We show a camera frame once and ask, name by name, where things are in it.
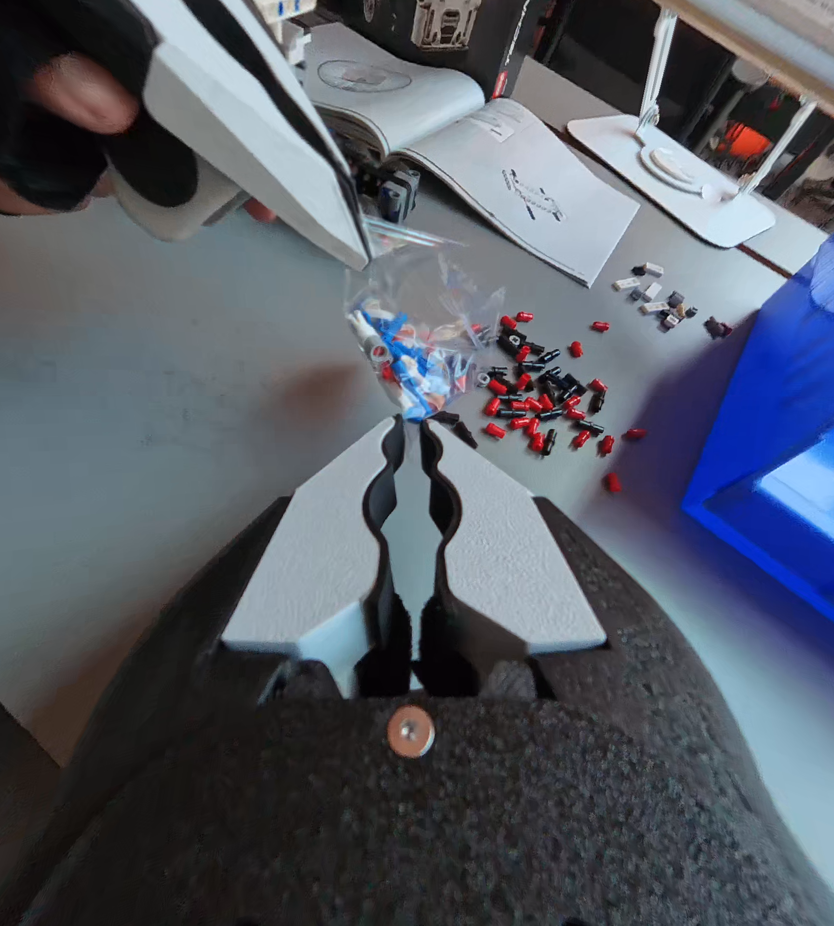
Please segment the black lego set box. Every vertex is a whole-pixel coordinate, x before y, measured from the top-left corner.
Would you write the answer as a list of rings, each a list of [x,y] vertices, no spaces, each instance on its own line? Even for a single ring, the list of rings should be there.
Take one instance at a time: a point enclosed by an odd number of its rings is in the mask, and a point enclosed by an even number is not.
[[[317,10],[397,58],[471,77],[487,100],[512,95],[553,2],[318,1]]]

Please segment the cluster of small grey lego pieces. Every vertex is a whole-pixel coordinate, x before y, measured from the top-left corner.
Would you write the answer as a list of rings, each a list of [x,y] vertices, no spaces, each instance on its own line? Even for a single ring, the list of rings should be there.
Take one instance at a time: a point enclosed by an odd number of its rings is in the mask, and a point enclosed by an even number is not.
[[[670,332],[696,319],[699,310],[677,289],[666,289],[665,268],[655,261],[631,267],[627,275],[614,279],[609,287],[621,295],[645,319],[651,319],[660,332]]]

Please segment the open lego instruction booklet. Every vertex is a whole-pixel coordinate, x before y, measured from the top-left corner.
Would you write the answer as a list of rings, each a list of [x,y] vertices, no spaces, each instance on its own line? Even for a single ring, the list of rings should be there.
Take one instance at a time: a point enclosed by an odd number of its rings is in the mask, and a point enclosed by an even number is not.
[[[638,211],[530,110],[469,76],[405,62],[338,22],[310,31],[304,86],[325,123],[379,164],[444,182],[528,253],[591,286]]]

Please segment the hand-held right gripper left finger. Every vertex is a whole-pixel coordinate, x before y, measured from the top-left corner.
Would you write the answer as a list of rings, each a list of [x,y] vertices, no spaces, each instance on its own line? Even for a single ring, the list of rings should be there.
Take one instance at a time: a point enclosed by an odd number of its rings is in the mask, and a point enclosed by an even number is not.
[[[383,525],[397,503],[400,416],[381,421],[291,495],[222,633],[225,648],[315,661],[344,697],[388,648],[395,589]]]

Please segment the white desk lamp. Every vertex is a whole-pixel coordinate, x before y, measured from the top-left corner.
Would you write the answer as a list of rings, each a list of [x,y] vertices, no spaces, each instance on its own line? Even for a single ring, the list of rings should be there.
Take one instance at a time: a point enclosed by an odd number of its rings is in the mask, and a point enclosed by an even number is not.
[[[656,2],[659,17],[637,115],[570,121],[570,138],[689,232],[721,249],[770,230],[755,191],[817,110],[834,117],[834,1]],[[758,166],[731,179],[659,126],[659,99],[682,21],[796,95],[799,107]]]

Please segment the clear bag of lego pieces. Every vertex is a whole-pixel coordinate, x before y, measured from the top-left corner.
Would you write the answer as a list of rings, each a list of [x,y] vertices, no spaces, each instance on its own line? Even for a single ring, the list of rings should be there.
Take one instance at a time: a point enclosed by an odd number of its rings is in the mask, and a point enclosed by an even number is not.
[[[470,273],[459,242],[373,217],[365,231],[373,257],[347,271],[343,314],[402,419],[422,422],[489,386],[507,290]]]

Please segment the person's left hand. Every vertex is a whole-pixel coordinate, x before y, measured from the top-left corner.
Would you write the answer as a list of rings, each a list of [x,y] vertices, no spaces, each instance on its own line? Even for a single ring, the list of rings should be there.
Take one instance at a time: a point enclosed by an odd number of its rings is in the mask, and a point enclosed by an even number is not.
[[[147,113],[128,59],[144,42],[110,37],[120,82],[85,56],[39,2],[0,2],[0,215],[43,216],[104,195],[108,168],[163,206],[197,190],[195,157]]]

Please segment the white and blue lego assembly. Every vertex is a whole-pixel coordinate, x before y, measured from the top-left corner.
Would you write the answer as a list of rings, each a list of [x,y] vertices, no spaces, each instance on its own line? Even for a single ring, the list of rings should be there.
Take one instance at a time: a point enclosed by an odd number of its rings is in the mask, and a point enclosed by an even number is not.
[[[293,67],[300,67],[310,42],[309,28],[299,18],[311,13],[317,1],[251,1],[280,46],[285,59]]]

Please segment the blue plastic bin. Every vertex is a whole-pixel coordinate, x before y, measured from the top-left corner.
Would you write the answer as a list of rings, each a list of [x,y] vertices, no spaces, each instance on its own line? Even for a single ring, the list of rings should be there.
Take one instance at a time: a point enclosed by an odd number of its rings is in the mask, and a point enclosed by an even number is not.
[[[759,309],[682,509],[834,623],[834,233]]]

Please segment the pile of red black lego pins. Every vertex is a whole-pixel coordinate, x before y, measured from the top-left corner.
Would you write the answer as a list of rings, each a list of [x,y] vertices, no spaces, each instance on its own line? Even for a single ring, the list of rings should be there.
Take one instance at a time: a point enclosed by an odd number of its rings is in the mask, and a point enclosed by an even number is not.
[[[657,325],[621,298],[557,320],[487,309],[461,326],[480,350],[451,432],[533,495],[574,511],[634,505],[635,467],[652,442],[646,403],[659,373]]]

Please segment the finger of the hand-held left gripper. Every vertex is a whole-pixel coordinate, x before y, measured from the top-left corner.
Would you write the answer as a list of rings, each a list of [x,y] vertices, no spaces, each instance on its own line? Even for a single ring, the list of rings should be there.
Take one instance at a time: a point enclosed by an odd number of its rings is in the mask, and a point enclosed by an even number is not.
[[[347,160],[306,92],[306,54],[309,43],[303,64],[300,67],[291,66],[273,39],[270,29],[250,2],[222,3],[238,22],[242,49],[234,52],[234,57],[257,78],[308,149],[329,165],[347,211],[351,214],[360,213],[355,183]]]
[[[133,2],[154,46],[147,113],[194,154],[353,270],[372,258],[361,211],[347,211],[332,170],[311,152],[240,61],[223,2]]]

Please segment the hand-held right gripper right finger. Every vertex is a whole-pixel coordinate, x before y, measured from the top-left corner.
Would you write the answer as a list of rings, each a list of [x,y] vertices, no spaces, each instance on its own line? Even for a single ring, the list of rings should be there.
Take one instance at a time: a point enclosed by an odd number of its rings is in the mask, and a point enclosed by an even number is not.
[[[419,642],[428,693],[477,695],[498,667],[603,646],[562,512],[437,421],[422,424],[420,447],[440,534]]]

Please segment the dark grey lego assembly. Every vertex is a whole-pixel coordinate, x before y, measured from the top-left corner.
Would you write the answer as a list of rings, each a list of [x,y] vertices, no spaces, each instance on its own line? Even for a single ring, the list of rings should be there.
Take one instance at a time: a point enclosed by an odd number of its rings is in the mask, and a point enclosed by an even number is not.
[[[377,207],[381,219],[399,225],[416,206],[421,173],[413,168],[381,168],[377,186]]]

